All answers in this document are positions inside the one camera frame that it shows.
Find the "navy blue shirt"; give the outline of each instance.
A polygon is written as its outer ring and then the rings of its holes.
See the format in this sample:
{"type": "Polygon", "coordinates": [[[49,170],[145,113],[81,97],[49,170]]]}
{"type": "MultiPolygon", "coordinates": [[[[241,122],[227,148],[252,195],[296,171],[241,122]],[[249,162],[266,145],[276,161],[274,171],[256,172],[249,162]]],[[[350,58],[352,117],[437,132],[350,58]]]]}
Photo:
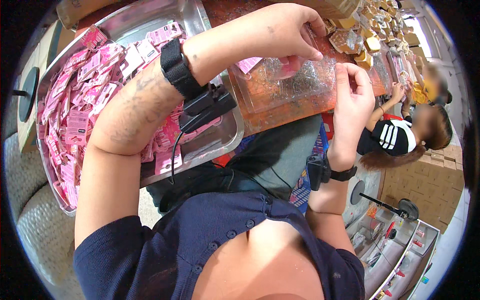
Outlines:
{"type": "Polygon", "coordinates": [[[212,253],[267,218],[303,237],[325,299],[364,299],[360,260],[316,238],[294,205],[259,192],[196,195],[153,229],[137,216],[114,221],[78,246],[73,267],[87,299],[190,299],[212,253]]]}

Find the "gray pants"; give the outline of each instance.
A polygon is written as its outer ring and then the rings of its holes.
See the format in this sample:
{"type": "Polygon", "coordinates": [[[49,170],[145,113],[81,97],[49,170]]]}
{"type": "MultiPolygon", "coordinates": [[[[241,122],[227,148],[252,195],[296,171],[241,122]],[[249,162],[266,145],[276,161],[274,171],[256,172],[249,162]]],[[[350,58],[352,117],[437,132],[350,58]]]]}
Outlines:
{"type": "Polygon", "coordinates": [[[259,191],[288,201],[320,131],[320,114],[256,134],[225,168],[204,163],[147,186],[159,212],[204,192],[259,191]]]}

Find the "yellow shirt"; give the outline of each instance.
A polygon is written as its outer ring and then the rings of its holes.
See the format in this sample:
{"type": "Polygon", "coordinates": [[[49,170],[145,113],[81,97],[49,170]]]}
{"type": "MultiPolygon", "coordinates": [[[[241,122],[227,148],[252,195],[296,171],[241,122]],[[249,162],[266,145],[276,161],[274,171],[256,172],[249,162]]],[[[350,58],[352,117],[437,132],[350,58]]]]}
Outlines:
{"type": "Polygon", "coordinates": [[[436,89],[427,80],[424,81],[424,87],[421,88],[418,82],[413,84],[412,98],[415,104],[428,104],[437,98],[436,89]]]}

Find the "stainless steel tray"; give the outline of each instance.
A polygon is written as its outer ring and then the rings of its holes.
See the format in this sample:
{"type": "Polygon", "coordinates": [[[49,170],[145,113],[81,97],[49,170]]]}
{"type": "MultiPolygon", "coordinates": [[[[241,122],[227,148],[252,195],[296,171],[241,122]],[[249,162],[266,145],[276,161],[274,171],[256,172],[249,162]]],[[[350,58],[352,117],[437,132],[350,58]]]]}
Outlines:
{"type": "MultiPolygon", "coordinates": [[[[211,28],[210,21],[200,0],[138,1],[108,15],[98,21],[96,25],[109,39],[122,46],[127,46],[130,42],[144,39],[147,32],[164,26],[167,24],[167,21],[172,19],[181,24],[189,36],[194,36],[211,28]]],[[[67,58],[84,48],[80,42],[81,37],[82,35],[72,41],[45,71],[38,85],[37,99],[42,99],[47,94],[50,79],[63,67],[67,58]]],[[[211,82],[215,84],[223,83],[235,97],[227,70],[221,72],[211,82]]],[[[243,129],[240,109],[236,107],[223,116],[220,125],[209,128],[194,140],[182,145],[183,165],[175,169],[175,172],[180,173],[232,151],[242,140],[243,129]]],[[[57,180],[57,176],[48,161],[48,147],[43,140],[37,140],[37,145],[42,156],[48,181],[52,186],[52,183],[57,180]]],[[[155,162],[142,164],[140,187],[170,175],[170,173],[155,175],[154,171],[155,162]]],[[[69,206],[65,207],[65,204],[62,203],[56,192],[54,192],[54,195],[65,213],[69,216],[74,216],[76,209],[71,209],[69,206]]]]}

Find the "clear plastic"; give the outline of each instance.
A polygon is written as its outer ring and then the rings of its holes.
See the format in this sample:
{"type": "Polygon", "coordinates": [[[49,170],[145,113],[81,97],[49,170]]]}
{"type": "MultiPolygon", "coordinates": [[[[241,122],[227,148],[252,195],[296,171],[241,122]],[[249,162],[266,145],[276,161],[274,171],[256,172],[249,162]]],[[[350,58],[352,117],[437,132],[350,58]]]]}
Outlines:
{"type": "MultiPolygon", "coordinates": [[[[314,48],[318,49],[312,33],[307,30],[314,48]]],[[[298,72],[292,71],[285,60],[265,58],[249,74],[231,66],[243,100],[250,113],[266,111],[288,102],[330,91],[329,80],[324,78],[329,60],[304,63],[298,72]]]]}

